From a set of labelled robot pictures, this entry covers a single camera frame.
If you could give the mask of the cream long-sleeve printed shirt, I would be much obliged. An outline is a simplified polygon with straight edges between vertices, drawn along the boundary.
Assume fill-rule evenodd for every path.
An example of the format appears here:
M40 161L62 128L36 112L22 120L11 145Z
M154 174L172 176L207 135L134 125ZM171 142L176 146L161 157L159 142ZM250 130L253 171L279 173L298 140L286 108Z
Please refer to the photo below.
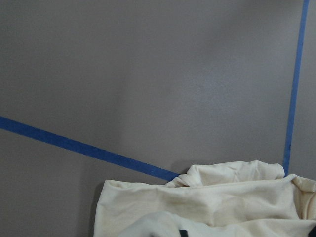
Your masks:
M316 183L261 161L193 165L165 185L107 180L96 237L313 237Z

